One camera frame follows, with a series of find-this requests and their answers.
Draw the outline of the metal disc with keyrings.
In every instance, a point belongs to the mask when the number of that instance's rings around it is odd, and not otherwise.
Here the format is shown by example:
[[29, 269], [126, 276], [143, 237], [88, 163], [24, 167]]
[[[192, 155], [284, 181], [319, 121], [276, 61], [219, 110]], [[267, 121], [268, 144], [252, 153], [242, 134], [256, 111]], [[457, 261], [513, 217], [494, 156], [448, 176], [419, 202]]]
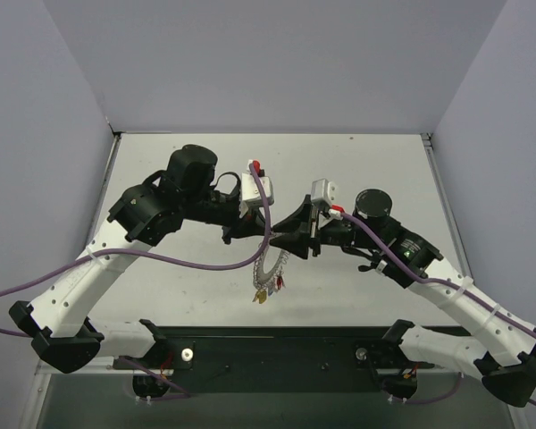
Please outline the metal disc with keyrings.
[[284, 267], [289, 261], [290, 253], [287, 250], [276, 248], [279, 253], [275, 262], [271, 267], [266, 268], [265, 262], [271, 249], [272, 246], [268, 244], [253, 264], [252, 280], [255, 292], [261, 289], [268, 291], [269, 288], [276, 288], [276, 278], [283, 277]]

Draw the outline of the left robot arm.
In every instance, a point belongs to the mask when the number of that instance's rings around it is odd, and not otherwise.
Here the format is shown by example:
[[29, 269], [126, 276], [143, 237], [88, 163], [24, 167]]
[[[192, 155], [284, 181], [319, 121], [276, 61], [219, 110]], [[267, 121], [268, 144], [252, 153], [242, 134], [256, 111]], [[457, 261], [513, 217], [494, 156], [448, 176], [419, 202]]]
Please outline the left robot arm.
[[166, 169], [123, 192], [80, 257], [54, 273], [47, 291], [13, 304], [10, 317], [42, 361], [64, 374], [101, 357], [135, 358], [149, 368], [163, 362], [166, 339], [152, 322], [104, 322], [89, 313], [138, 258], [153, 257], [151, 248], [186, 220], [221, 226], [225, 242], [269, 237], [271, 179], [251, 160], [235, 189], [224, 194], [212, 184], [217, 161], [198, 145], [174, 151]]

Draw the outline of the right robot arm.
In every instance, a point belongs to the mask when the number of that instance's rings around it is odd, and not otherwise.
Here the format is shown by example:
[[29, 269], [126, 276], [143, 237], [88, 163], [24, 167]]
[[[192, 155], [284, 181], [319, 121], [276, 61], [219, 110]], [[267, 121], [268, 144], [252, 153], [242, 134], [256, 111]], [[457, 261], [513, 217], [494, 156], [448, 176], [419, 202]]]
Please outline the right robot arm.
[[468, 334], [428, 330], [398, 320], [385, 341], [412, 362], [468, 375], [498, 400], [523, 408], [536, 389], [536, 325], [502, 307], [462, 275], [419, 234], [391, 217], [392, 200], [380, 189], [361, 191], [348, 214], [331, 197], [306, 196], [293, 214], [273, 226], [274, 247], [306, 259], [323, 246], [363, 257], [360, 271], [376, 273], [430, 301]]

